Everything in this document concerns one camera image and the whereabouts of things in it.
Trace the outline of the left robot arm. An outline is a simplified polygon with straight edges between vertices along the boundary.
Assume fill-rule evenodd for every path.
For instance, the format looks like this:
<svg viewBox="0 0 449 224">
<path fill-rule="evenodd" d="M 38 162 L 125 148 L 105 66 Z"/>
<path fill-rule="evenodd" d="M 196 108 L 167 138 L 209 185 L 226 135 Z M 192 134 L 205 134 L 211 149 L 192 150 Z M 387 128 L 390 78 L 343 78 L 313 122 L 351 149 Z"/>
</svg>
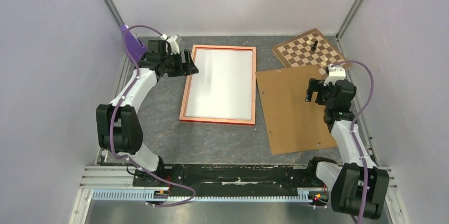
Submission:
<svg viewBox="0 0 449 224">
<path fill-rule="evenodd" d="M 116 159 L 132 164 L 138 178 L 145 177 L 154 186 L 171 186 L 174 182 L 170 181 L 162 158 L 143 142 L 138 110 L 161 77 L 194 75 L 199 69 L 190 50 L 180 50 L 175 40 L 149 40 L 147 51 L 131 61 L 134 71 L 124 89 L 110 103 L 96 108 L 98 144 Z"/>
</svg>

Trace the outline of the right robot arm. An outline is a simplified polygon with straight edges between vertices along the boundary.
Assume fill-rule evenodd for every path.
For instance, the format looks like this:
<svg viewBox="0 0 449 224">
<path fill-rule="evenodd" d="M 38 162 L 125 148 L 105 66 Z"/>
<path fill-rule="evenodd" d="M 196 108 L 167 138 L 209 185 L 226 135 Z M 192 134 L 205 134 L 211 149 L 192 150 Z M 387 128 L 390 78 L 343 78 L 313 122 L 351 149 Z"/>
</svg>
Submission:
<svg viewBox="0 0 449 224">
<path fill-rule="evenodd" d="M 313 186 L 324 183 L 330 192 L 335 212 L 377 220 L 380 218 L 390 181 L 389 174 L 379 169 L 363 147 L 355 114 L 351 111 L 356 86 L 346 79 L 326 83 L 311 78 L 306 102 L 316 93 L 316 103 L 323 105 L 324 122 L 337 146 L 343 165 L 314 157 L 308 165 L 306 180 Z"/>
</svg>

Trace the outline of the brown frame backing board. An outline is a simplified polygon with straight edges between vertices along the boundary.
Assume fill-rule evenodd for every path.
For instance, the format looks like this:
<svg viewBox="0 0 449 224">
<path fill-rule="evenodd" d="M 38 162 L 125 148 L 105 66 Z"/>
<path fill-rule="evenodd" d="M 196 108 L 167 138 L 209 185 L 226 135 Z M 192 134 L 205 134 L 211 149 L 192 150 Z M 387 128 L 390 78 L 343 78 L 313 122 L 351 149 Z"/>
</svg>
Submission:
<svg viewBox="0 0 449 224">
<path fill-rule="evenodd" d="M 305 101 L 311 78 L 321 78 L 316 65 L 256 73 L 273 155 L 337 146 L 323 120 L 324 106 Z"/>
</svg>

